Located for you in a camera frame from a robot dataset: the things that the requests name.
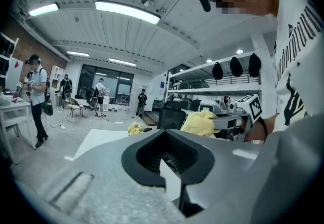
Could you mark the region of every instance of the yellow cloth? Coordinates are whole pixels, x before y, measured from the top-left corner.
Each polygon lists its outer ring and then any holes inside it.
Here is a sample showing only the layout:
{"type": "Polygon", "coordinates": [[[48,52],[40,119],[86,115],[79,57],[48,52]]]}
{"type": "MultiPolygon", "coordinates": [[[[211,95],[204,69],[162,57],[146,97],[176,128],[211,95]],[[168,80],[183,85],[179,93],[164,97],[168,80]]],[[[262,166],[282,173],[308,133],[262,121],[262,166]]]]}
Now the yellow cloth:
{"type": "Polygon", "coordinates": [[[181,130],[191,134],[209,137],[213,133],[220,132],[220,130],[214,129],[215,125],[211,119],[215,118],[216,116],[209,110],[190,113],[181,130]]]}

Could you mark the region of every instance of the backpack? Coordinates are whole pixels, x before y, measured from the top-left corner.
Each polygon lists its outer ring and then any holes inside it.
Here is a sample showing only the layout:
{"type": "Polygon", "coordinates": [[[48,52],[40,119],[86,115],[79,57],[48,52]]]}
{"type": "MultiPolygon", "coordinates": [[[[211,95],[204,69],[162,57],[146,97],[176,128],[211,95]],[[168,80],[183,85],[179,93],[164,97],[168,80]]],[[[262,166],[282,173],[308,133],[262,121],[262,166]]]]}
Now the backpack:
{"type": "Polygon", "coordinates": [[[71,88],[71,86],[70,86],[70,78],[65,79],[65,86],[64,86],[64,89],[65,89],[66,91],[69,91],[70,88],[71,88]]]}
{"type": "Polygon", "coordinates": [[[99,90],[98,88],[96,87],[95,90],[93,91],[93,95],[92,97],[98,97],[99,96],[99,90]]]}
{"type": "Polygon", "coordinates": [[[145,100],[144,100],[144,96],[142,95],[142,93],[140,94],[140,97],[138,99],[138,104],[144,104],[145,100]]]}

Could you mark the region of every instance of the shoe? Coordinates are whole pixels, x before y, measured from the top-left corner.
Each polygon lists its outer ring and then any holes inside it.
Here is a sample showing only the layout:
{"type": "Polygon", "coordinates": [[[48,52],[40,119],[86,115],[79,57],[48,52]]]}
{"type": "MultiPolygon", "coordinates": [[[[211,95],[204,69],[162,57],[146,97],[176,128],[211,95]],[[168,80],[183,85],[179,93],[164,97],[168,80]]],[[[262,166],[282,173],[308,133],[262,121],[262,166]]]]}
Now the shoe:
{"type": "Polygon", "coordinates": [[[39,140],[37,141],[36,145],[35,145],[36,148],[39,148],[43,143],[44,143],[44,141],[41,140],[41,139],[39,139],[39,140]]]}

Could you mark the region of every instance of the ceiling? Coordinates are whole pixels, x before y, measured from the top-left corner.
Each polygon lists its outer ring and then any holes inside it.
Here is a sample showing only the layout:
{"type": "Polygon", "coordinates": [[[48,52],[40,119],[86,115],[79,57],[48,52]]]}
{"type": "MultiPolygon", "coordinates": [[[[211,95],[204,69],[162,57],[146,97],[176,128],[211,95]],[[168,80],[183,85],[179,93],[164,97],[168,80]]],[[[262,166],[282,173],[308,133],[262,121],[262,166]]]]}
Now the ceiling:
{"type": "MultiPolygon", "coordinates": [[[[91,60],[104,61],[109,66],[112,65],[109,58],[134,62],[136,68],[113,66],[148,75],[162,73],[186,61],[201,64],[198,60],[201,55],[205,59],[205,53],[225,54],[224,47],[240,46],[249,38],[247,23],[265,35],[276,28],[276,21],[270,17],[221,14],[213,9],[206,13],[198,0],[155,0],[146,9],[161,16],[158,25],[96,11],[95,1],[16,0],[11,12],[32,36],[66,60],[71,59],[66,51],[87,52],[91,60]],[[53,2],[58,3],[59,11],[28,17],[27,11],[53,2]]],[[[145,8],[141,0],[109,1],[145,8]]],[[[248,41],[246,45],[246,49],[251,49],[248,41]]]]}

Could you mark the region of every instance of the white t-shirt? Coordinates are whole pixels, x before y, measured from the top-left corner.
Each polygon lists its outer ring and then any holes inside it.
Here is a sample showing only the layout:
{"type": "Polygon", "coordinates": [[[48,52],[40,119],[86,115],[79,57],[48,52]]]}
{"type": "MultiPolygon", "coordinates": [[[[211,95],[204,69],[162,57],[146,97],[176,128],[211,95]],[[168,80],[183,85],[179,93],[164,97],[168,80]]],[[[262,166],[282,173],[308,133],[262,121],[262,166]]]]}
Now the white t-shirt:
{"type": "Polygon", "coordinates": [[[102,97],[102,96],[104,96],[104,94],[105,94],[105,87],[102,85],[102,83],[97,83],[96,85],[95,85],[95,88],[94,89],[96,89],[96,88],[98,88],[98,91],[99,91],[99,97],[102,97]]]}
{"type": "Polygon", "coordinates": [[[277,21],[274,62],[279,115],[273,131],[284,130],[307,115],[290,78],[292,69],[303,63],[319,43],[323,27],[323,21],[311,0],[279,0],[277,21]]]}

